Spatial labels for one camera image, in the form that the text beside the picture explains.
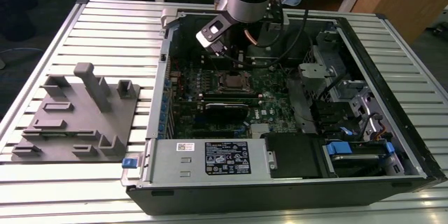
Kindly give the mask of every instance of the metal bracket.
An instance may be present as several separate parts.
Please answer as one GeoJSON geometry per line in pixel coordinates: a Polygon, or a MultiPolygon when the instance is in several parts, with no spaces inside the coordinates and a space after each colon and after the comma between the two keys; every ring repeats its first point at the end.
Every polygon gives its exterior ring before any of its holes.
{"type": "Polygon", "coordinates": [[[161,23],[163,29],[171,27],[170,23],[178,19],[178,8],[166,8],[162,11],[161,23]]]}
{"type": "Polygon", "coordinates": [[[271,170],[278,169],[278,162],[275,158],[275,152],[269,152],[269,165],[271,170]]]}
{"type": "MultiPolygon", "coordinates": [[[[283,26],[285,26],[283,29],[285,29],[285,31],[289,30],[290,24],[291,24],[290,17],[289,17],[287,12],[285,12],[285,14],[283,14],[283,26]]],[[[269,30],[270,31],[271,30],[281,30],[281,28],[282,28],[282,26],[281,26],[279,23],[269,23],[269,30]]]]}

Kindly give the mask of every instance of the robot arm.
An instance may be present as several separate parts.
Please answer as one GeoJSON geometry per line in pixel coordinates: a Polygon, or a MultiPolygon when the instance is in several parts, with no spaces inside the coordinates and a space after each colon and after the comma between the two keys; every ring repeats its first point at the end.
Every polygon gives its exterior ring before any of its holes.
{"type": "Polygon", "coordinates": [[[221,41],[223,33],[239,23],[255,23],[266,14],[270,0],[229,0],[227,11],[221,14],[199,31],[197,38],[203,47],[223,54],[227,47],[221,41]]]}

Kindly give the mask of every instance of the green circuit board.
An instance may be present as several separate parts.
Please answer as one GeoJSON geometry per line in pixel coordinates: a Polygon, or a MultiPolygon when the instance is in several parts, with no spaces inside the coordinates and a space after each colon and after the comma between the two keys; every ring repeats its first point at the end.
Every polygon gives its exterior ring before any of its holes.
{"type": "Polygon", "coordinates": [[[297,132],[285,69],[243,70],[251,97],[222,95],[222,78],[229,71],[189,67],[178,79],[175,94],[175,138],[253,138],[250,126],[269,124],[270,131],[297,132]],[[247,104],[247,118],[239,123],[209,123],[203,118],[210,103],[247,104]]]}

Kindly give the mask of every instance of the slotted metal surface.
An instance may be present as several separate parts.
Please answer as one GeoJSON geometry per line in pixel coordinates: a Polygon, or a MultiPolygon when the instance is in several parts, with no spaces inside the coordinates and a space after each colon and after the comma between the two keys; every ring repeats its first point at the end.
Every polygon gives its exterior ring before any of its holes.
{"type": "MultiPolygon", "coordinates": [[[[105,75],[109,83],[127,78],[143,87],[129,152],[143,151],[162,45],[159,18],[167,7],[213,9],[209,5],[113,0],[91,0],[87,5],[77,6],[49,49],[49,58],[43,59],[37,84],[26,88],[30,94],[19,97],[9,122],[2,124],[10,127],[0,141],[0,148],[5,146],[0,162],[11,161],[22,129],[30,125],[46,96],[45,89],[39,88],[46,75],[71,75],[78,62],[94,63],[95,74],[105,75]]],[[[303,14],[299,10],[289,12],[303,14]]],[[[311,14],[349,19],[429,148],[442,168],[448,170],[447,93],[434,82],[394,28],[371,14],[311,14]]],[[[79,82],[75,76],[69,80],[79,82]]],[[[7,164],[0,166],[0,174],[0,218],[11,217],[0,220],[2,223],[445,223],[448,218],[445,211],[448,208],[447,183],[418,193],[397,195],[367,207],[154,217],[142,212],[125,192],[121,164],[7,164]]],[[[133,170],[129,177],[138,175],[139,170],[133,170]]]]}

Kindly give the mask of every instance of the motherboard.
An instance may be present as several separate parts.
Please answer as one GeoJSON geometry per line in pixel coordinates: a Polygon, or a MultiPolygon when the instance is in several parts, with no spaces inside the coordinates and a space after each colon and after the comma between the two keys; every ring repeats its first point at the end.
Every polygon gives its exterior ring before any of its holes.
{"type": "Polygon", "coordinates": [[[290,103],[289,71],[219,70],[174,61],[175,138],[259,138],[297,132],[290,103]]]}

